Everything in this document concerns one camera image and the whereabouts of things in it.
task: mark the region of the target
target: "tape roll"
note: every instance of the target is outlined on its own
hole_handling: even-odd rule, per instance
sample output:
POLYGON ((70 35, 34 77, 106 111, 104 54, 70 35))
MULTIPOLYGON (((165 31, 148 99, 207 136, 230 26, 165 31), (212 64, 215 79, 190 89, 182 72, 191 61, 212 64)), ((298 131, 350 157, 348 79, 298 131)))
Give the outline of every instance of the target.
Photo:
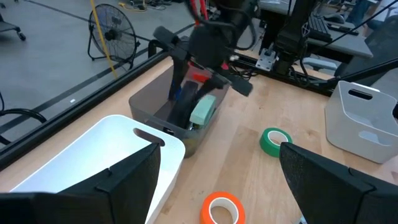
POLYGON ((217 224, 211 214, 211 209, 214 207, 227 209, 232 216, 234 224, 244 224, 246 217, 243 205, 237 197, 228 192, 214 192, 207 196, 200 212, 201 224, 217 224))
POLYGON ((282 142, 292 143, 292 137, 279 128, 267 128, 260 138, 261 149, 268 155, 279 157, 280 144, 282 142))

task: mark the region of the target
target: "keyboard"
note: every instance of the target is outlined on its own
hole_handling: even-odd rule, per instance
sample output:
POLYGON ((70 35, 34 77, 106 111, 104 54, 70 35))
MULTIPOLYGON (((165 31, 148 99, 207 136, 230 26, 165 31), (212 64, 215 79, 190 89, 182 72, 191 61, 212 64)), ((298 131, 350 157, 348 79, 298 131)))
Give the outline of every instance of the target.
POLYGON ((321 40, 324 42, 331 42, 333 39, 329 34, 329 28, 322 16, 311 13, 308 18, 310 26, 310 38, 321 40))

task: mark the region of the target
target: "white storage bin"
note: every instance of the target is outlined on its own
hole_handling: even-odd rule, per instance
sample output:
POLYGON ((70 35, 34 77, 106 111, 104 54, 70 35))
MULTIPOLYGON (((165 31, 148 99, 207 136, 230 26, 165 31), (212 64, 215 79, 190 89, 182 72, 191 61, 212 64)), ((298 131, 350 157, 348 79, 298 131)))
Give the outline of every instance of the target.
POLYGON ((185 147, 179 139, 122 115, 98 121, 11 192, 58 193, 111 167, 150 144, 135 129, 165 143, 160 148, 159 177, 146 219, 146 224, 153 223, 174 188, 185 147))
POLYGON ((397 100, 355 83, 338 82, 325 108, 330 143, 377 163, 398 155, 397 100))

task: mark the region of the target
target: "wooden tabletop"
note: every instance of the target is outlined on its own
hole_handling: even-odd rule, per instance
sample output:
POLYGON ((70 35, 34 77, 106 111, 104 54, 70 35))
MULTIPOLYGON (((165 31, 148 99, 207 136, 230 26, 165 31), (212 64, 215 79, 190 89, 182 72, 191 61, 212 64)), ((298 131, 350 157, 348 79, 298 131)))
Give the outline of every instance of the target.
MULTIPOLYGON (((7 192, 44 165, 101 118, 131 117, 128 99, 171 66, 165 59, 87 114, 0 172, 0 191, 7 192)), ((329 76, 310 71, 311 75, 329 76)), ((201 205, 214 191, 240 199, 246 223, 294 223, 300 210, 286 184, 279 160, 259 146, 263 130, 277 127, 293 142, 334 161, 398 184, 398 158, 383 165, 332 146, 325 137, 328 97, 263 76, 251 79, 249 97, 230 89, 220 113, 196 154, 185 159, 175 188, 156 223, 199 223, 201 205)), ((216 215, 225 215, 219 210, 216 215)))

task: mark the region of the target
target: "green tape roll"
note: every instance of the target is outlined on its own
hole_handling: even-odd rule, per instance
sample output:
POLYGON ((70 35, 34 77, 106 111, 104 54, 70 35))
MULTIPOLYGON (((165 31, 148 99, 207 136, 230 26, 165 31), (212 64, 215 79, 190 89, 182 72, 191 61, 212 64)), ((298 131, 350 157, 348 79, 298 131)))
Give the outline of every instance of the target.
POLYGON ((282 142, 293 142, 293 140, 289 134, 279 128, 265 129, 260 138, 261 149, 273 157, 279 157, 282 142))

